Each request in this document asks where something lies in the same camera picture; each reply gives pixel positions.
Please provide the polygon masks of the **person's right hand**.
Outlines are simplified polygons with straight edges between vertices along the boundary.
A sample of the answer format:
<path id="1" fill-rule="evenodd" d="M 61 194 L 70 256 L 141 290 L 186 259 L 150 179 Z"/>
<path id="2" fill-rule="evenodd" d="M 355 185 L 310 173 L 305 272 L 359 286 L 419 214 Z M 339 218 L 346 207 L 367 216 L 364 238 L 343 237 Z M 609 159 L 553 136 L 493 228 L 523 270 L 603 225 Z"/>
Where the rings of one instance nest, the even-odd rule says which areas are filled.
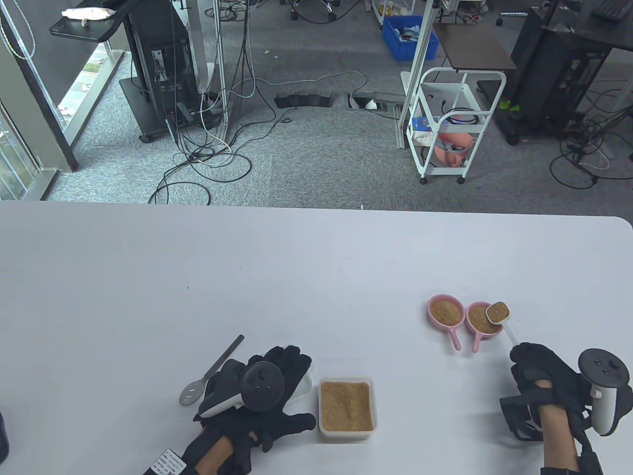
<path id="1" fill-rule="evenodd" d="M 512 376 L 519 392 L 540 421 L 538 409 L 545 405 L 563 408 L 581 420 L 591 402 L 590 383 L 542 344 L 523 342 L 509 352 Z"/>

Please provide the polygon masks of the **person's left hand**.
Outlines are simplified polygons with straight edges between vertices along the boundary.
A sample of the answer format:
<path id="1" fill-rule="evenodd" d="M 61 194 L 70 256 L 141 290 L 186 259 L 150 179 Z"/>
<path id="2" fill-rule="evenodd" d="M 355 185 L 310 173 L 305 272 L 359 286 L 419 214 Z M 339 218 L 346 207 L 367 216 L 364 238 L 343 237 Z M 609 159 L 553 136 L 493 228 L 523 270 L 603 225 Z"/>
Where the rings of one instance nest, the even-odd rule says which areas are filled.
<path id="1" fill-rule="evenodd" d="M 314 430 L 313 414 L 286 414 L 283 409 L 307 373 L 312 359 L 297 346 L 273 347 L 265 355 L 251 357 L 248 365 L 265 361 L 277 366 L 285 379 L 281 399 L 271 409 L 253 412 L 246 407 L 228 409 L 211 418 L 196 416 L 203 431 L 186 448 L 185 474 L 248 475 L 251 473 L 251 450 L 256 446 L 268 453 L 281 437 Z"/>

